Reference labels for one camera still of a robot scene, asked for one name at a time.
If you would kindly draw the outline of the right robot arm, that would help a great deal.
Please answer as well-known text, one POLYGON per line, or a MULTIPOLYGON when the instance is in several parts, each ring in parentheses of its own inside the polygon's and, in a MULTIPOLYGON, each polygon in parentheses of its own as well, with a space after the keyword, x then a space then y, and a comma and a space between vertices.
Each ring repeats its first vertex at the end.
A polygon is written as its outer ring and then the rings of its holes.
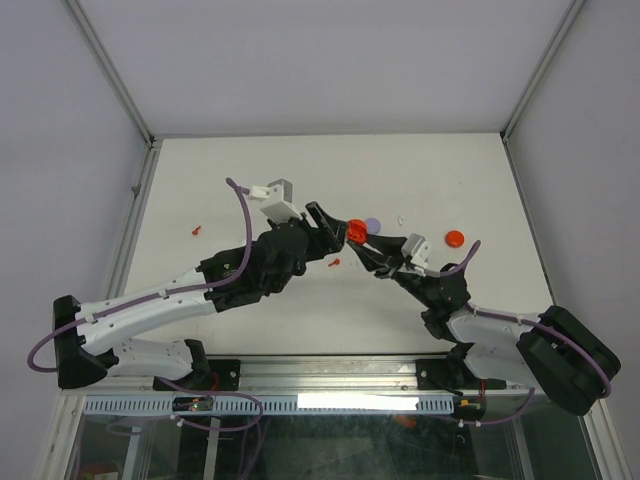
POLYGON ((430 245, 417 234, 347 243, 368 272, 395 282, 424 306, 421 318, 433 337, 454 343, 447 374, 455 385, 524 385, 576 416, 610 395, 621 362, 569 310, 551 305, 541 313, 514 313, 473 303, 465 273, 478 243, 461 262, 438 270, 430 268, 430 245))

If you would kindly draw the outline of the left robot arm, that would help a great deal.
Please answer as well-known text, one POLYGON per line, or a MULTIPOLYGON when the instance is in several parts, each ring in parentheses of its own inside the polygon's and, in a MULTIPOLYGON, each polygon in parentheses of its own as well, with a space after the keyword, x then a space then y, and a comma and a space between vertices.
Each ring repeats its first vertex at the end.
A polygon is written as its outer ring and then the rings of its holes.
POLYGON ((301 218, 271 223, 250 247, 223 250, 156 288, 81 303, 66 295, 53 303, 56 374, 62 389, 107 377, 162 377, 198 388, 209 377, 201 341, 157 342, 141 334, 170 323, 248 306, 281 293, 308 263, 340 252, 348 224, 310 202, 301 218))

